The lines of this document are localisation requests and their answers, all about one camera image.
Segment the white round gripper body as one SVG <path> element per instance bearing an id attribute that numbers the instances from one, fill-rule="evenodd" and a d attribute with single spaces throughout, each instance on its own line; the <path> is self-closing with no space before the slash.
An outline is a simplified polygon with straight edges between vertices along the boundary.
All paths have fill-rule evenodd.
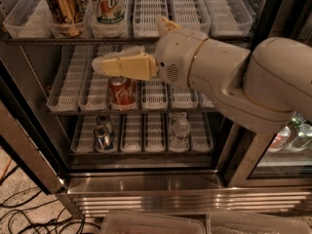
<path id="1" fill-rule="evenodd" d="M 162 81 L 187 89 L 191 62 L 207 39 L 205 32 L 191 29 L 174 30 L 161 37 L 156 43 L 154 56 Z"/>

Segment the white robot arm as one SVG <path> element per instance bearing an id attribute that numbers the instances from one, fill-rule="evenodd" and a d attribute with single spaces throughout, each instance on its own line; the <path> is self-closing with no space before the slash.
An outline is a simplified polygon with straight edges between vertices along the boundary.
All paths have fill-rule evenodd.
<path id="1" fill-rule="evenodd" d="M 210 38 L 158 15 L 160 38 L 152 55 L 134 46 L 94 58 L 110 77 L 163 82 L 193 89 L 215 109 L 255 133 L 278 133 L 295 113 L 312 120 L 312 47 L 268 38 L 248 50 Z"/>

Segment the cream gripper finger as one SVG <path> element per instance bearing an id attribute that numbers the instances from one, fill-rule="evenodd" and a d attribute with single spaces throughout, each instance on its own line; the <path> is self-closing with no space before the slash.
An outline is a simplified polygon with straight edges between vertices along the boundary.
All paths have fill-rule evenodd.
<path id="1" fill-rule="evenodd" d="M 155 23 L 160 37 L 165 36 L 167 33 L 171 31 L 182 29 L 182 26 L 180 24 L 172 20 L 169 20 L 168 18 L 162 15 L 156 16 Z"/>
<path id="2" fill-rule="evenodd" d="M 133 46 L 94 58 L 92 68 L 106 76 L 142 81 L 150 80 L 158 74 L 155 57 L 148 54 L 143 46 Z"/>

